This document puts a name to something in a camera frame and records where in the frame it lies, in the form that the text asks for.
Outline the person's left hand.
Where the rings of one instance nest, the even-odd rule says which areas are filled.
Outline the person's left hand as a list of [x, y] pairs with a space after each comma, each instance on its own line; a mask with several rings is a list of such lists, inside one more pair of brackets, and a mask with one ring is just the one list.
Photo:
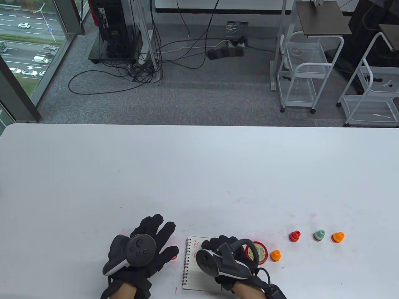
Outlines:
[[179, 253], [177, 246], [165, 247], [175, 231], [175, 223], [162, 225], [160, 214], [148, 216], [130, 236], [117, 235], [110, 246], [103, 275], [108, 287], [101, 295], [108, 298], [148, 299], [151, 296], [150, 278]]

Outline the person's right hand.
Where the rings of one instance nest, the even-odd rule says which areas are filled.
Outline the person's right hand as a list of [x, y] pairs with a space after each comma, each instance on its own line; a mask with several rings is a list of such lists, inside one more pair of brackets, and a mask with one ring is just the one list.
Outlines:
[[211, 276], [226, 291], [234, 293], [236, 283], [271, 292], [270, 280], [258, 277], [259, 254], [255, 243], [249, 239], [237, 239], [220, 235], [202, 243], [196, 254], [196, 262], [202, 272]]

